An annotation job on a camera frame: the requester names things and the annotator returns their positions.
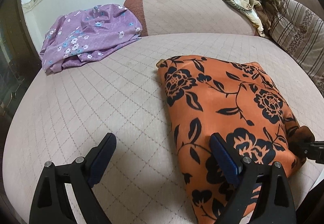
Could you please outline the orange black floral blouse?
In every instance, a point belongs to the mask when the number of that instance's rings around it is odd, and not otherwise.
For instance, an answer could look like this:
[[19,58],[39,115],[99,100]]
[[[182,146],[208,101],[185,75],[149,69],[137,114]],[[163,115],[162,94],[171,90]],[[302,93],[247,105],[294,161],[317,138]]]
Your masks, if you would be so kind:
[[157,67],[180,171],[198,223],[214,223],[234,194],[209,147],[212,134],[257,164],[279,161],[287,176],[305,163],[288,146],[312,141],[314,135],[299,125],[258,63],[191,55],[161,60]]

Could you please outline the striped beige cushion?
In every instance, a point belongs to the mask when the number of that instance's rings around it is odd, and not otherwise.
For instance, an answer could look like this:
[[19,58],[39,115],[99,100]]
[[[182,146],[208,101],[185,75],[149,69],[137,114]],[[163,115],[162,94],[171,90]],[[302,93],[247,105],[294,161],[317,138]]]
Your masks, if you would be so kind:
[[282,0],[270,36],[323,94],[323,20],[295,0]]

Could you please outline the wooden glass door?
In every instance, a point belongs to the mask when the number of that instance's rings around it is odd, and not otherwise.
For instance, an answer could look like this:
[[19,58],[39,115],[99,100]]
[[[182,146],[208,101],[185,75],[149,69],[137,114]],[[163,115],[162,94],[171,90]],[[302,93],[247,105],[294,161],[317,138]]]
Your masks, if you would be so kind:
[[1,1],[1,135],[5,135],[29,85],[41,69],[21,0]]

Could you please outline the purple floral garment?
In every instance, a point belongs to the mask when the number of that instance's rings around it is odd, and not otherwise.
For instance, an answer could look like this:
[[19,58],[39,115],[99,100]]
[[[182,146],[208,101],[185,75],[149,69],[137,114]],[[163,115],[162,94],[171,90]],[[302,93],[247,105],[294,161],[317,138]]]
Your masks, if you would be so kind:
[[57,73],[92,61],[140,39],[142,24],[125,6],[97,5],[57,18],[39,53],[45,73]]

